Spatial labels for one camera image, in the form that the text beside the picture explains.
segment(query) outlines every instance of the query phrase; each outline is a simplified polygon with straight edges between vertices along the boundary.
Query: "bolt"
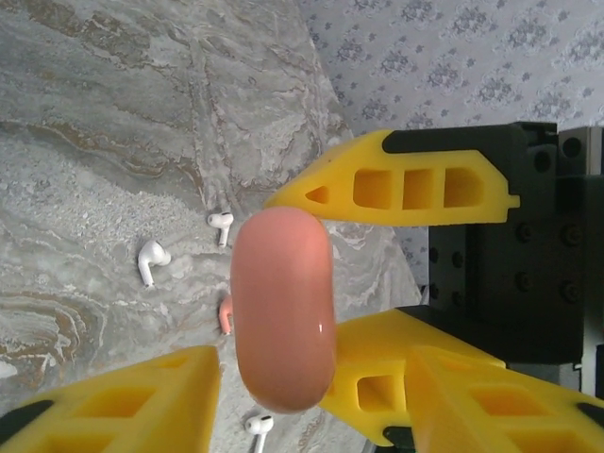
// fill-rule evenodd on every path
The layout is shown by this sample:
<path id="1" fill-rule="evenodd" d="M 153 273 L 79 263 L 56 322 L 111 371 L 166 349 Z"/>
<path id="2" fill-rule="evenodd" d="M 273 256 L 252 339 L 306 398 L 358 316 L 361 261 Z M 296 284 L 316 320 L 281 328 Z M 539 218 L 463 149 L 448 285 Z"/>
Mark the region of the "bolt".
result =
<path id="1" fill-rule="evenodd" d="M 429 286 L 429 289 L 430 289 L 430 297 L 432 297 L 433 299 L 438 299 L 438 292 L 439 292 L 438 287 L 434 283 L 432 283 Z"/>
<path id="2" fill-rule="evenodd" d="M 460 252 L 455 252 L 451 257 L 453 261 L 453 266 L 460 269 L 463 266 L 463 255 Z"/>
<path id="3" fill-rule="evenodd" d="M 521 243 L 527 243 L 532 238 L 532 228 L 529 224 L 522 223 L 516 228 L 516 238 Z"/>
<path id="4" fill-rule="evenodd" d="M 428 258 L 432 262 L 438 261 L 438 249 L 435 247 L 431 247 L 428 251 Z"/>
<path id="5" fill-rule="evenodd" d="M 456 307 L 461 307 L 463 305 L 463 296 L 459 292 L 454 292 L 451 295 L 451 299 L 453 300 L 453 305 Z"/>
<path id="6" fill-rule="evenodd" d="M 569 304 L 575 304 L 580 299 L 579 287 L 572 281 L 564 281 L 560 285 L 560 295 Z"/>
<path id="7" fill-rule="evenodd" d="M 526 293 L 532 288 L 532 281 L 526 272 L 519 272 L 516 274 L 515 281 L 516 287 L 523 293 Z"/>
<path id="8" fill-rule="evenodd" d="M 562 242 L 569 247 L 576 247 L 581 243 L 581 230 L 576 225 L 567 225 L 560 233 Z"/>

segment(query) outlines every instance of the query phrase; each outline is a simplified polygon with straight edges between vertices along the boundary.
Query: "wireless earbud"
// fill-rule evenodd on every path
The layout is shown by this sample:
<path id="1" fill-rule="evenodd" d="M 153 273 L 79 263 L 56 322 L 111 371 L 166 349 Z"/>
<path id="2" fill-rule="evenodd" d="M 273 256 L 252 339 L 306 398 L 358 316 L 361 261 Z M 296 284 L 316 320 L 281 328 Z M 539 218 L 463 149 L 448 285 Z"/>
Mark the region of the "wireless earbud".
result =
<path id="1" fill-rule="evenodd" d="M 268 434 L 268 431 L 273 429 L 274 424 L 275 421 L 270 415 L 251 417 L 247 419 L 245 422 L 245 430 L 250 434 L 258 436 L 256 439 L 256 448 L 254 448 L 254 453 L 262 453 L 262 450 L 264 449 L 264 441 L 266 440 L 266 434 Z"/>
<path id="2" fill-rule="evenodd" d="M 230 212 L 222 212 L 220 214 L 212 214 L 208 217 L 208 225 L 214 228 L 220 228 L 220 239 L 218 240 L 219 247 L 227 246 L 228 230 L 233 225 L 235 218 Z"/>
<path id="3" fill-rule="evenodd" d="M 230 335 L 230 323 L 228 317 L 233 315 L 233 298 L 227 295 L 220 304 L 218 309 L 218 321 L 220 322 L 220 329 L 225 335 Z"/>
<path id="4" fill-rule="evenodd" d="M 139 252 L 139 271 L 143 278 L 144 286 L 154 286 L 150 266 L 165 266 L 172 260 L 170 253 L 157 241 L 148 241 Z"/>

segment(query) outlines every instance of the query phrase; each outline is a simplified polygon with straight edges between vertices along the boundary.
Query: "orange earbud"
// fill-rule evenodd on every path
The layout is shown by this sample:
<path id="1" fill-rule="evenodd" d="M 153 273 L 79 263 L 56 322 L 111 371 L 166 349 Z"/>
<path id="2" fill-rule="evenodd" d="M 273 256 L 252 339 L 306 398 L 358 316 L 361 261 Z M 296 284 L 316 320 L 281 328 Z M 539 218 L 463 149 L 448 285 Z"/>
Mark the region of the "orange earbud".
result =
<path id="1" fill-rule="evenodd" d="M 228 294 L 220 304 L 218 309 L 218 321 L 220 322 L 220 329 L 225 335 L 230 335 L 230 322 L 229 316 L 233 315 L 233 298 Z"/>

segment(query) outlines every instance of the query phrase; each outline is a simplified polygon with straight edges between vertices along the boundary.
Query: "rectangular cutout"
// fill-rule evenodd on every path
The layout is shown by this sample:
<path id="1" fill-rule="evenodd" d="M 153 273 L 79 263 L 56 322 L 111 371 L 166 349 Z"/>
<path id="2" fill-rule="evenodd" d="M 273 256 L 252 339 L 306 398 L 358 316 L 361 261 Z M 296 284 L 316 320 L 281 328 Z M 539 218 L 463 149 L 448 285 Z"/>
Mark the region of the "rectangular cutout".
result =
<path id="1" fill-rule="evenodd" d="M 596 453 L 570 430 L 555 428 L 518 429 L 508 436 L 522 453 Z"/>
<path id="2" fill-rule="evenodd" d="M 176 357 L 168 357 L 161 364 L 157 365 L 158 368 L 180 368 L 186 361 L 188 357 L 185 355 L 176 356 Z"/>
<path id="3" fill-rule="evenodd" d="M 469 168 L 445 170 L 445 208 L 471 208 L 482 203 L 484 184 Z"/>
<path id="4" fill-rule="evenodd" d="M 394 376 L 363 377 L 357 382 L 359 408 L 365 412 L 394 411 L 394 386 L 403 385 Z"/>
<path id="5" fill-rule="evenodd" d="M 494 416 L 545 416 L 549 412 L 522 387 L 483 385 L 470 389 L 482 409 Z"/>
<path id="6" fill-rule="evenodd" d="M 355 205 L 388 210 L 392 205 L 392 174 L 380 170 L 359 170 L 355 174 L 352 198 Z"/>
<path id="7" fill-rule="evenodd" d="M 108 435 L 51 435 L 41 453 L 102 453 L 113 439 Z"/>
<path id="8" fill-rule="evenodd" d="M 405 172 L 403 210 L 429 210 L 432 208 L 434 172 L 409 170 Z"/>
<path id="9" fill-rule="evenodd" d="M 76 417 L 130 418 L 151 398 L 155 389 L 118 387 L 89 398 L 74 412 Z"/>

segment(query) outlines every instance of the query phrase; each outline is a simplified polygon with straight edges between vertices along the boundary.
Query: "black rubber pad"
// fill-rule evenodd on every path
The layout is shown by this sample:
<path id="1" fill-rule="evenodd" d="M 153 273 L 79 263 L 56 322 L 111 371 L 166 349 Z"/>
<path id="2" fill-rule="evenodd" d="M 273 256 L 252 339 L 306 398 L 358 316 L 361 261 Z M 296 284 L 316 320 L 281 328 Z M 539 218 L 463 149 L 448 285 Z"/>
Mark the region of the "black rubber pad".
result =
<path id="1" fill-rule="evenodd" d="M 44 399 L 5 413 L 0 418 L 0 445 L 36 420 L 53 404 L 53 401 Z"/>

